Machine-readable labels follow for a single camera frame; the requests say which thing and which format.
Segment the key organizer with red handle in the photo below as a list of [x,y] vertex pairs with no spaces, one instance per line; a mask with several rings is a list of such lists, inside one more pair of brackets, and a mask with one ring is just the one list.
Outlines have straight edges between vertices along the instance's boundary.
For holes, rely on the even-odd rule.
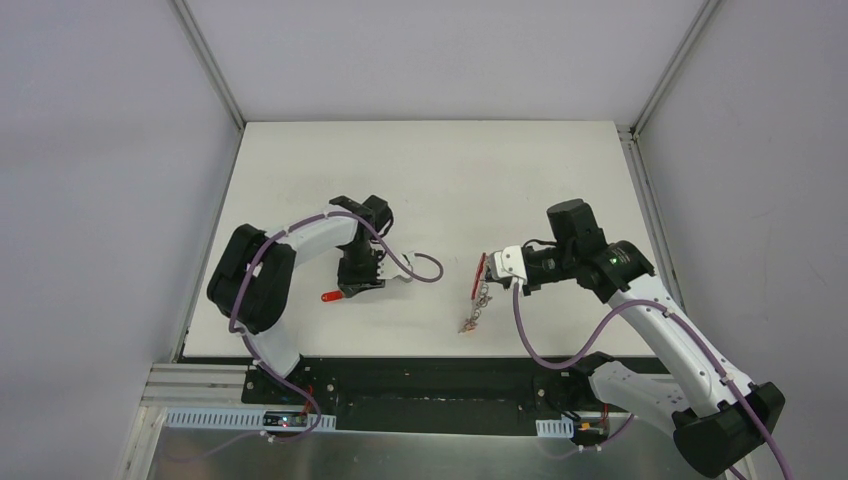
[[478,327],[479,320],[482,316],[482,311],[491,300],[491,296],[488,294],[489,286],[485,279],[486,274],[489,270],[487,258],[488,255],[486,253],[482,253],[480,256],[478,265],[475,270],[472,292],[470,296],[470,313],[460,325],[460,328],[458,330],[459,334],[470,333]]

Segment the key with red tag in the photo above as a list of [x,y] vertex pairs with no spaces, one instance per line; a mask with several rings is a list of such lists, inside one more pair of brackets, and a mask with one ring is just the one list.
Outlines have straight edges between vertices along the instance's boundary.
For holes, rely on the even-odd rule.
[[335,302],[345,299],[345,294],[341,290],[325,292],[321,295],[321,301],[324,303]]

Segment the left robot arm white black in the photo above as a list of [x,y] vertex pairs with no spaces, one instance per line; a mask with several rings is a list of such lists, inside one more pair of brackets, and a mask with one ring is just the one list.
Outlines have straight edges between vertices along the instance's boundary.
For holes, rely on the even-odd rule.
[[325,211],[279,232],[243,224],[232,233],[206,296],[231,321],[228,329],[242,337],[251,356],[272,371],[266,389],[279,403],[293,404],[305,390],[305,378],[293,370],[301,354],[282,325],[295,269],[338,249],[337,288],[344,298],[380,289],[385,281],[378,266],[385,255],[374,247],[374,233],[392,223],[386,200],[371,195],[359,203],[338,196]]

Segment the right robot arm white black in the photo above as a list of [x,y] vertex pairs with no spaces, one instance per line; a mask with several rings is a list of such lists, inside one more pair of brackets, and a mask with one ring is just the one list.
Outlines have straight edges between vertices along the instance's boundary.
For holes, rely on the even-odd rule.
[[586,343],[549,370],[581,373],[567,384],[569,400],[583,410],[612,404],[668,435],[684,460],[715,478],[762,445],[771,450],[782,475],[792,469],[773,432],[786,400],[779,388],[756,383],[737,368],[680,310],[653,265],[632,243],[611,243],[582,199],[546,212],[553,237],[531,239],[482,255],[472,287],[474,310],[499,284],[513,298],[566,280],[595,294],[609,318],[624,319],[673,377],[672,385],[650,380]]

